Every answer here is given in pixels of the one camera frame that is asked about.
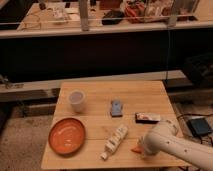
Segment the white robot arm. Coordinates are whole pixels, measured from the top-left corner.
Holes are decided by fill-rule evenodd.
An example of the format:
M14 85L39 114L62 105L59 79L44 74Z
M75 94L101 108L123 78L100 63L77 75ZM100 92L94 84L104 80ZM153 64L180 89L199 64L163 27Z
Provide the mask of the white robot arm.
M143 156L160 151L173 155L204 171L213 171L213 148L177 137L178 124L161 120L140 138Z

